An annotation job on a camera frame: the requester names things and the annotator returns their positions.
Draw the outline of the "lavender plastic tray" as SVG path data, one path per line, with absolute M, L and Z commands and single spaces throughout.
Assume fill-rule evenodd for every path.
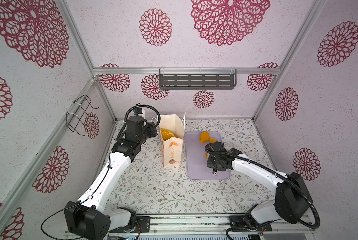
M 210 143 L 200 142 L 202 132 L 187 132 L 184 136 L 186 157 L 187 157 L 187 173 L 191 180 L 228 180 L 231 176 L 230 171 L 218 171 L 217 175 L 213 174 L 213 169 L 207 167 L 205 146 Z

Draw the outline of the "orange round flat bread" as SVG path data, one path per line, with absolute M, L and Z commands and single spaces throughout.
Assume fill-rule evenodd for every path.
M 204 131 L 200 134 L 200 143 L 203 144 L 203 143 L 206 143 L 208 142 L 210 139 L 210 134 L 209 132 L 207 131 Z

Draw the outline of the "grey metal wall shelf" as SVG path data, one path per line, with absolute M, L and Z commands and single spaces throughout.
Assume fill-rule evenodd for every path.
M 233 90 L 237 86 L 235 69 L 226 71 L 166 71 L 159 69 L 162 90 Z

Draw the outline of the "white paper bag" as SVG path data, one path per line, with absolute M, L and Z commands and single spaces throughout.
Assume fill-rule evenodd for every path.
M 182 163 L 186 115 L 183 118 L 175 114 L 160 115 L 160 118 L 158 134 L 161 143 L 163 167 L 173 168 L 180 166 Z M 168 129 L 174 132 L 175 137 L 163 141 L 160 129 Z

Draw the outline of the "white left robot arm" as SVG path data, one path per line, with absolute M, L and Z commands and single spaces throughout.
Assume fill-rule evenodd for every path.
M 143 114 L 129 117 L 125 129 L 125 137 L 115 142 L 105 167 L 89 189 L 77 202 L 68 202 L 65 206 L 64 215 L 70 233 L 88 240 L 102 240 L 109 231 L 135 229 L 135 211 L 120 207 L 107 215 L 104 210 L 111 192 L 141 151 L 142 144 L 157 134 L 153 123 Z

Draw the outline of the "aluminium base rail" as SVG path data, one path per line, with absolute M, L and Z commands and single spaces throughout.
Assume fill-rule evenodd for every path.
M 229 228 L 237 229 L 245 226 L 244 214 L 178 214 L 178 215 L 136 215 L 136 225 L 131 229 L 118 227 L 110 229 L 111 235 L 141 236 L 152 235 L 226 235 Z M 312 235 L 316 231 L 297 223 L 292 225 L 285 220 L 278 220 L 255 232 L 230 231 L 231 237 L 243 234 L 302 234 Z

